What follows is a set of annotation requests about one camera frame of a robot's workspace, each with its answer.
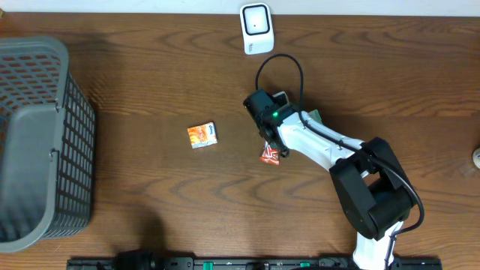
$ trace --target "white device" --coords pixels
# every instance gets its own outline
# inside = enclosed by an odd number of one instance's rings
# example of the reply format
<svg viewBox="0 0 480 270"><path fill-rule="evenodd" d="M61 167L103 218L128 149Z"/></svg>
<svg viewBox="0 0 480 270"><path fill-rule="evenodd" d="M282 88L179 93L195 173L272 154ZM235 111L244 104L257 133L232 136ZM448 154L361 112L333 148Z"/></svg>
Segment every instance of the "white device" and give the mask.
<svg viewBox="0 0 480 270"><path fill-rule="evenodd" d="M272 15L268 5L244 5L240 8L240 21L246 54L268 53L273 50Z"/></svg>
<svg viewBox="0 0 480 270"><path fill-rule="evenodd" d="M480 148L473 152L473 163L480 169Z"/></svg>
<svg viewBox="0 0 480 270"><path fill-rule="evenodd" d="M361 149L363 141L360 139L352 139L344 136L330 128L320 124L311 118L307 112L301 112L303 119L311 126L311 128L319 131L321 134L330 136L335 140L341 140L354 149ZM283 120L283 123L277 128L278 134L283 144L291 150L296 150L309 157L312 161L318 163L321 167L329 170L341 158L348 158L353 155L353 151L341 148L337 144L331 142L314 133L309 128L305 128L300 121L299 113L295 112ZM368 176L365 171L362 177ZM398 231L403 221L399 221L385 231L385 236L379 241L368 239L357 232L357 246L353 253L353 260L360 269L383 270L385 268L385 258L389 250L390 235ZM389 254L389 262L393 262L393 248Z"/></svg>

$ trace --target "wood grain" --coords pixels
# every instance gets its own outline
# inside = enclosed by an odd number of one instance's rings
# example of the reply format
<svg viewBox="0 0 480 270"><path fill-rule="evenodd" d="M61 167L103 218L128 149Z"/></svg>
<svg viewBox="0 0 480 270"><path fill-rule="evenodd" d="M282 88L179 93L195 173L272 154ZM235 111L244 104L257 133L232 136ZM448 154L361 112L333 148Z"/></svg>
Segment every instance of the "wood grain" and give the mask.
<svg viewBox="0 0 480 270"><path fill-rule="evenodd" d="M480 264L480 19L274 16L275 51L305 74L306 104L351 137L390 142L424 201L402 256L444 269ZM264 55L243 53L238 16L7 13L0 36L50 35L97 108L96 206L72 238L0 255L0 269L64 269L119 251L199 257L351 253L356 234L329 174L299 153L259 161L263 142L242 106ZM296 67L260 84L298 99ZM192 150L186 129L215 121L217 145ZM414 222L417 212L412 213Z"/></svg>

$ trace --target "white wall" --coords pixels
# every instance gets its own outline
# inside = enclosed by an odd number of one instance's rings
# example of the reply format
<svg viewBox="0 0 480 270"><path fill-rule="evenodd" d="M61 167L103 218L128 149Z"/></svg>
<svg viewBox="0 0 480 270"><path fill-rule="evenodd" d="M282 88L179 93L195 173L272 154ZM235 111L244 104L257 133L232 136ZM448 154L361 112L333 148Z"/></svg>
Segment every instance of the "white wall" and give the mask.
<svg viewBox="0 0 480 270"><path fill-rule="evenodd" d="M237 14L245 0L0 0L5 11ZM480 17L480 0L265 0L273 14Z"/></svg>

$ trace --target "gray plastic basket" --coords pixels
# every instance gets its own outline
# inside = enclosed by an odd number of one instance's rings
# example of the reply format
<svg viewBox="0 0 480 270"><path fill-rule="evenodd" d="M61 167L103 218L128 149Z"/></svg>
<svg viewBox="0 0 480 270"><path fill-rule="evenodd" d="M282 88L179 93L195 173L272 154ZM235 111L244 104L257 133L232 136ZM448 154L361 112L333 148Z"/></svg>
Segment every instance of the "gray plastic basket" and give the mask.
<svg viewBox="0 0 480 270"><path fill-rule="evenodd" d="M90 221L95 114L51 37L0 39L0 252Z"/></svg>

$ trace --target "small box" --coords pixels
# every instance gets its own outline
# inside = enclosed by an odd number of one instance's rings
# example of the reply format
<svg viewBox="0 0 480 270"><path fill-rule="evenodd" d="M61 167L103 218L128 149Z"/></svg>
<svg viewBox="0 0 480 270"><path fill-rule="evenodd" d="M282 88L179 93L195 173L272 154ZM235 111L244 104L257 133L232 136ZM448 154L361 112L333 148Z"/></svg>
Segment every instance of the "small box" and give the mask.
<svg viewBox="0 0 480 270"><path fill-rule="evenodd" d="M217 132L215 131L213 122L188 128L188 136L190 137L190 143L193 149L210 146L218 142Z"/></svg>

